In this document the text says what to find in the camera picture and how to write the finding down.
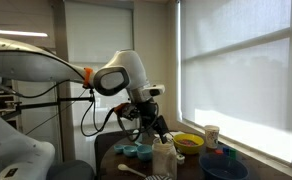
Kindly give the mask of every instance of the plate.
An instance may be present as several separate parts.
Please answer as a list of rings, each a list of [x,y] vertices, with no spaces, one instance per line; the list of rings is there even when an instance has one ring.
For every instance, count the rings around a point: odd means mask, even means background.
[[[161,176],[161,175],[152,175],[145,178],[145,180],[172,180],[171,177]]]

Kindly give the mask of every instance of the light fixture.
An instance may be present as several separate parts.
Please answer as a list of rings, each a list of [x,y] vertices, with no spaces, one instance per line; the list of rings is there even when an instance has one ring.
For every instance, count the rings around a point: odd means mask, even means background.
[[[38,37],[47,37],[48,36],[46,33],[6,31],[6,30],[0,30],[0,34],[19,35],[19,36],[38,36]]]

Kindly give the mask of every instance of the black cable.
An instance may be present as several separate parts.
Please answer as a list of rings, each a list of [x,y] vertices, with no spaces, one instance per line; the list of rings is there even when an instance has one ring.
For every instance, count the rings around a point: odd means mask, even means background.
[[[42,95],[48,93],[49,91],[51,91],[51,90],[54,89],[55,87],[59,86],[60,84],[62,84],[62,83],[64,83],[64,82],[67,82],[67,81],[70,81],[70,80],[67,79],[67,80],[64,80],[64,81],[58,82],[58,83],[56,83],[55,85],[53,85],[52,87],[50,87],[49,89],[47,89],[46,91],[44,91],[44,92],[42,92],[42,93],[40,93],[40,94],[38,94],[38,95],[34,95],[34,96],[25,96],[25,95],[20,94],[20,93],[18,93],[18,94],[16,94],[16,95],[19,96],[19,97],[22,97],[22,98],[28,98],[28,99],[30,99],[30,98],[37,98],[37,97],[40,97],[40,96],[42,96]]]
[[[94,101],[89,105],[89,107],[87,108],[86,112],[84,113],[83,118],[82,118],[81,123],[80,123],[80,130],[81,130],[83,136],[85,136],[85,137],[91,137],[91,136],[96,135],[96,134],[99,133],[99,132],[102,132],[102,131],[104,130],[105,126],[106,126],[106,123],[108,122],[110,116],[112,115],[112,113],[114,112],[114,109],[115,109],[115,108],[112,108],[112,109],[108,112],[108,114],[107,114],[107,116],[106,116],[106,118],[105,118],[105,121],[104,121],[102,127],[101,127],[100,129],[98,129],[97,126],[96,126],[96,122],[95,122],[95,107],[96,107],[96,106],[95,106],[95,98],[93,98],[93,100],[94,100]],[[94,133],[92,133],[92,134],[86,134],[86,133],[84,132],[83,123],[84,123],[84,119],[85,119],[85,117],[86,117],[88,111],[89,111],[90,108],[93,106],[93,104],[94,104],[94,117],[93,117],[93,120],[94,120],[94,127],[95,127],[95,129],[96,129],[96,132],[94,132]]]
[[[84,93],[85,93],[86,89],[78,96],[81,97]],[[34,131],[35,129],[39,128],[40,126],[42,126],[43,124],[47,123],[49,120],[53,119],[54,117],[56,117],[58,114],[60,114],[61,112],[63,112],[64,110],[66,110],[69,106],[73,105],[76,101],[73,101],[71,104],[67,105],[64,109],[62,109],[60,112],[58,112],[57,114],[53,115],[52,117],[48,118],[47,120],[45,120],[44,122],[40,123],[39,125],[37,125],[36,127],[34,127],[33,129],[31,129],[30,131],[28,131],[27,133],[25,133],[25,135],[28,135],[29,133],[31,133],[32,131]]]
[[[159,114],[159,106],[158,106],[157,103],[155,103],[155,105],[156,105],[156,109],[157,109],[157,111],[156,111],[156,115],[155,115],[155,117],[154,117],[154,120],[153,120],[152,123],[151,123],[148,127],[146,127],[143,131],[142,131],[142,118],[141,118],[141,116],[139,115],[139,118],[138,118],[138,119],[139,119],[139,125],[140,125],[140,126],[139,126],[139,129],[138,129],[138,133],[129,133],[129,132],[125,129],[122,120],[121,120],[120,117],[117,115],[117,122],[118,122],[120,128],[125,132],[126,136],[128,137],[128,139],[129,139],[130,141],[132,141],[132,142],[136,141],[142,133],[147,132],[147,131],[148,131],[151,127],[153,127],[153,125],[156,123],[156,120],[157,120],[157,117],[158,117],[158,114]],[[136,136],[135,138],[131,139],[130,136],[132,136],[132,135],[137,135],[137,136]]]
[[[70,80],[67,79],[67,80],[64,80],[64,81],[58,82],[58,83],[56,83],[55,85],[53,85],[52,87],[50,87],[48,90],[44,91],[43,93],[40,93],[40,94],[38,94],[38,95],[34,95],[34,96],[25,96],[25,95],[23,95],[23,94],[21,94],[21,93],[15,91],[15,90],[13,90],[13,89],[10,89],[10,88],[8,88],[8,87],[2,85],[2,84],[0,84],[0,89],[3,90],[3,91],[5,91],[5,92],[7,92],[7,93],[9,93],[9,94],[12,94],[12,95],[15,95],[15,96],[18,96],[18,97],[22,97],[22,98],[37,98],[37,97],[40,97],[40,96],[42,96],[42,95],[48,93],[49,91],[51,91],[52,89],[54,89],[54,88],[57,87],[58,85],[60,85],[60,84],[62,84],[62,83],[64,83],[64,82],[67,82],[67,81],[70,81]]]

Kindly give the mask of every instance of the white cup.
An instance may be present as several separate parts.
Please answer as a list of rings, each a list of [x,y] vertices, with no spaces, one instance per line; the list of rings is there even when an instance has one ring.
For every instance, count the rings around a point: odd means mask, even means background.
[[[218,134],[219,127],[214,125],[206,125],[205,129],[205,139],[206,147],[211,149],[216,149],[218,146]]]

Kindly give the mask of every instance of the plastic bottle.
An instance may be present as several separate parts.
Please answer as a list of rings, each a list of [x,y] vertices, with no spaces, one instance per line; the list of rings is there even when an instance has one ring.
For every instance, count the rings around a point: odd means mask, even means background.
[[[177,159],[174,142],[162,144],[160,138],[153,141],[153,174],[177,179]]]

